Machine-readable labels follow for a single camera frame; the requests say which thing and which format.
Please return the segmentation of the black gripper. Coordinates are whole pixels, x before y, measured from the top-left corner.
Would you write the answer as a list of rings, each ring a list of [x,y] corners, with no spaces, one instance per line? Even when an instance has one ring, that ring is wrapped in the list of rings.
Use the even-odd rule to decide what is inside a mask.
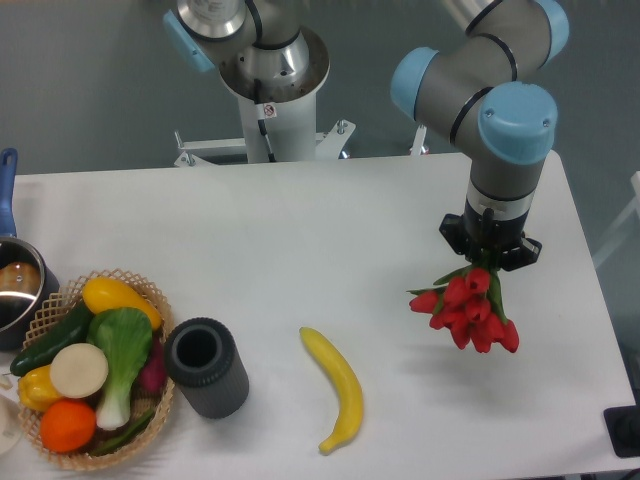
[[[477,260],[482,252],[500,256],[500,268],[514,271],[537,262],[542,244],[523,232],[526,215],[510,220],[497,220],[495,212],[478,213],[466,201],[463,215],[448,213],[439,232],[455,254]]]

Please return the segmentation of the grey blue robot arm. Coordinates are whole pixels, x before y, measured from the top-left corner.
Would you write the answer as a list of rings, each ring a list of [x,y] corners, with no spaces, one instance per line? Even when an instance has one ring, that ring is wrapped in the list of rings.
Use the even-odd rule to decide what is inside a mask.
[[[558,109],[526,77],[565,46],[569,26],[554,1],[450,1],[466,42],[452,54],[408,53],[391,80],[393,103],[471,160],[462,214],[440,232],[469,261],[516,270],[541,246],[524,232]],[[163,17],[194,69],[217,70],[237,101],[252,163],[316,160],[316,93],[330,62],[294,1],[179,1]]]

